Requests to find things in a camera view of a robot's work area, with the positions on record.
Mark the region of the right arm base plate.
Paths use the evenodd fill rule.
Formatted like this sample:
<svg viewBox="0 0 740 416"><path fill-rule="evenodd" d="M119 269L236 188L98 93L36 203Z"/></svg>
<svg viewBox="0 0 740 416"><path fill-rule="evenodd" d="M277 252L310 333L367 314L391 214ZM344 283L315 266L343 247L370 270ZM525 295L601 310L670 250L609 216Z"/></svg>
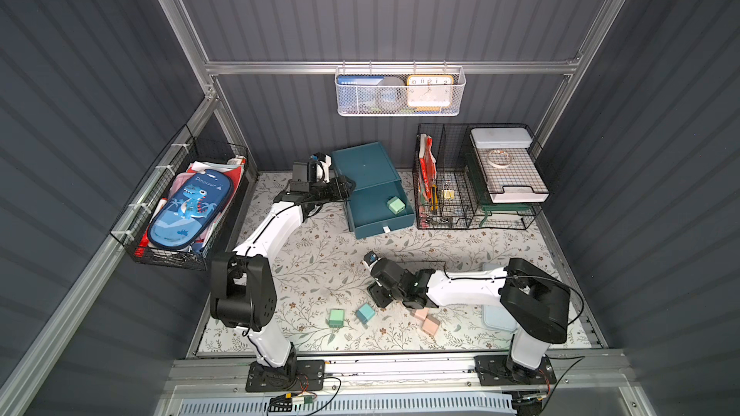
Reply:
<svg viewBox="0 0 740 416"><path fill-rule="evenodd" d="M557 377L548 356L535 369L514 363L510 356L475 356L474 371L482 386L555 385Z"/></svg>

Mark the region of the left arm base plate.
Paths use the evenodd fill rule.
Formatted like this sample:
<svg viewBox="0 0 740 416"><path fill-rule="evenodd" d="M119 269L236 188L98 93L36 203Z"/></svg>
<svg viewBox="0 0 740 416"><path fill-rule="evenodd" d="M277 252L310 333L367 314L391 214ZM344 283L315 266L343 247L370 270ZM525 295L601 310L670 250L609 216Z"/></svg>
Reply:
<svg viewBox="0 0 740 416"><path fill-rule="evenodd" d="M252 362L245 384L248 393L318 391L324 386L326 362L323 360L289 361L271 368Z"/></svg>

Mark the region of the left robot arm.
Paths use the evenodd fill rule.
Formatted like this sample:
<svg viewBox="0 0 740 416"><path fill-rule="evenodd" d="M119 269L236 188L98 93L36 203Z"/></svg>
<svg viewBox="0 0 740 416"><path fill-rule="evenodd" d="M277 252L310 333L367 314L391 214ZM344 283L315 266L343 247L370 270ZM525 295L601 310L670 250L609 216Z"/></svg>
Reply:
<svg viewBox="0 0 740 416"><path fill-rule="evenodd" d="M245 337L268 369L287 368L295 359L293 344L274 321L278 296L271 262L303 223L324 205L348 200L356 188L332 166L333 158L324 153L295 163L293 177L256 230L212 259L210 316Z"/></svg>

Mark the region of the green plug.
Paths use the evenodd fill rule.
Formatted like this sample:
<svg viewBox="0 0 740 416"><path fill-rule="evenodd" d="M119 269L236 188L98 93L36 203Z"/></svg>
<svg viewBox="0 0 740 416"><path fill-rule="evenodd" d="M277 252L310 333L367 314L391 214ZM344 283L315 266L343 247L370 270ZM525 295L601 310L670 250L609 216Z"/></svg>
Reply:
<svg viewBox="0 0 740 416"><path fill-rule="evenodd" d="M341 329L345 324L345 311L343 309L333 308L329 312L328 326L331 329Z"/></svg>
<svg viewBox="0 0 740 416"><path fill-rule="evenodd" d="M387 202L387 207L394 215L400 215L406 210L406 203L398 196L394 196Z"/></svg>

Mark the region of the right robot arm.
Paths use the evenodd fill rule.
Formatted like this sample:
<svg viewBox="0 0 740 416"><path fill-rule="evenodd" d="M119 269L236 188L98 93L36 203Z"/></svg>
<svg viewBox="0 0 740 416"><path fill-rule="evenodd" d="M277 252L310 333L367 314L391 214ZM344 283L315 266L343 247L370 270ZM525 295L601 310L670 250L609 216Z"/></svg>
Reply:
<svg viewBox="0 0 740 416"><path fill-rule="evenodd" d="M413 310L449 305L503 308L518 326L507 358L512 373L539 371L550 346L567 342L570 299L576 290L524 259L512 258L502 268L483 272L412 272L368 252L363 265L373 279L371 297L381 308L393 300Z"/></svg>

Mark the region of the teal drawer cabinet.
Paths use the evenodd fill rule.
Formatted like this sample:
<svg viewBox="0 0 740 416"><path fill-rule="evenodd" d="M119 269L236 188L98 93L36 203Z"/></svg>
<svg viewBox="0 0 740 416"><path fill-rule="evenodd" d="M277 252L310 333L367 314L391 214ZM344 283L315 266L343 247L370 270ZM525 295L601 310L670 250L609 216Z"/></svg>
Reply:
<svg viewBox="0 0 740 416"><path fill-rule="evenodd" d="M356 182L356 190L344 209L349 230L358 240L414 225L414 204L407 197L401 176L381 143L335 150L331 158L338 175ZM394 196L406 203L406 210L400 215L394 215L387 207Z"/></svg>

